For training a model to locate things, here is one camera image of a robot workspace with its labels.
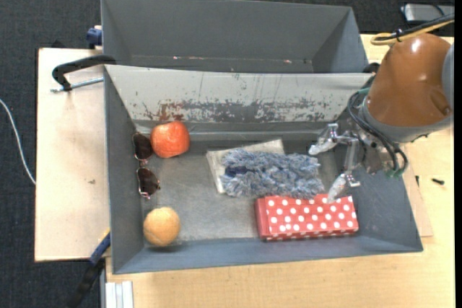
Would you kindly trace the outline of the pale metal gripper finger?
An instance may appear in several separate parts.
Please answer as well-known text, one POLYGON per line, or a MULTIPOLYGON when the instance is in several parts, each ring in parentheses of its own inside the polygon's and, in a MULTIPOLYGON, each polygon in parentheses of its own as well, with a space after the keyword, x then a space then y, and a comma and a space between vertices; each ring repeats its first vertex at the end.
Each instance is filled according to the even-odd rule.
POLYGON ((319 155, 337 145, 338 129, 337 123, 329 123, 318 135, 317 141, 308 150, 309 155, 319 155))
POLYGON ((333 203, 338 198, 345 196, 352 188, 360 186, 352 173, 342 173, 333 182, 327 195, 327 203, 333 203))

